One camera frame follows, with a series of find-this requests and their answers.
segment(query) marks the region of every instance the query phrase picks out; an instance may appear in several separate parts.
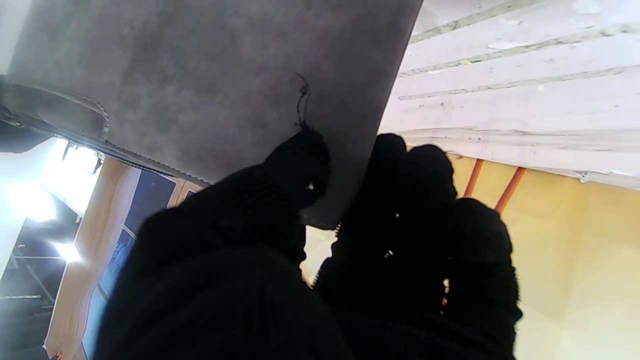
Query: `loose thread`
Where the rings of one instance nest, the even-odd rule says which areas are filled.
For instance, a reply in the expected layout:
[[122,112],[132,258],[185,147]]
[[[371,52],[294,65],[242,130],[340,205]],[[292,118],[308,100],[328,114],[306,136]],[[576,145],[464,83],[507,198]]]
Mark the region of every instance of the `loose thread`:
[[[303,129],[310,129],[310,126],[307,124],[307,106],[309,104],[309,99],[311,98],[311,88],[309,87],[309,83],[307,83],[307,80],[304,76],[302,76],[302,74],[297,72],[296,75],[298,75],[298,77],[304,83],[304,86],[300,88],[300,98],[298,98],[298,104],[296,105],[296,113],[298,114],[298,122],[296,123],[296,125],[302,127]],[[302,105],[303,99],[305,100],[305,108],[301,112],[300,105]]]

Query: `gloved hand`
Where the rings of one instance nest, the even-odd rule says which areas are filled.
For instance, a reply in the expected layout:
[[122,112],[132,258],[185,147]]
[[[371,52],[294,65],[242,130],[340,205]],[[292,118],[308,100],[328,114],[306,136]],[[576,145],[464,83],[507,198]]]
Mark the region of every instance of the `gloved hand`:
[[509,234],[497,212],[457,199],[452,176],[438,147],[407,152],[399,136],[379,135],[314,289],[333,309],[509,359],[522,316]]
[[263,163],[268,175],[299,210],[324,197],[331,176],[331,157],[323,137],[306,125],[301,127]]

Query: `gray felt sheet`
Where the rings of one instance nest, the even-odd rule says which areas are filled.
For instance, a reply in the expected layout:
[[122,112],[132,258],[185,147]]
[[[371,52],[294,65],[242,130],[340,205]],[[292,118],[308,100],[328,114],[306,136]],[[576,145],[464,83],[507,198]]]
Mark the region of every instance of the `gray felt sheet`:
[[[90,99],[108,119],[98,147],[215,183],[297,132],[299,72],[333,160],[304,216],[330,229],[362,180],[421,2],[33,0],[6,80]],[[69,127],[61,118],[42,120]]]

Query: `yellow wall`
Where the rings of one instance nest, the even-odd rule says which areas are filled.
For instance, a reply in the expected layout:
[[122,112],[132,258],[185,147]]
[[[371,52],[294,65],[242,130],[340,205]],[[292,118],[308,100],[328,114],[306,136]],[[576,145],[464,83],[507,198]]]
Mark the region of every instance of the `yellow wall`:
[[[462,194],[475,160],[451,158]],[[514,171],[485,161],[473,196],[493,207]],[[517,358],[639,358],[640,192],[527,170],[502,219],[525,314]]]

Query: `ceiling light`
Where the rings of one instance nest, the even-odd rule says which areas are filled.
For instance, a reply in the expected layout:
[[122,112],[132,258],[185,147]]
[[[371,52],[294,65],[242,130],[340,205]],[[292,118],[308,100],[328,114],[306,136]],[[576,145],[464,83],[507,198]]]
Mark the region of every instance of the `ceiling light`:
[[56,218],[56,205],[51,194],[39,184],[11,184],[7,188],[13,209],[22,217],[34,221],[49,221]]

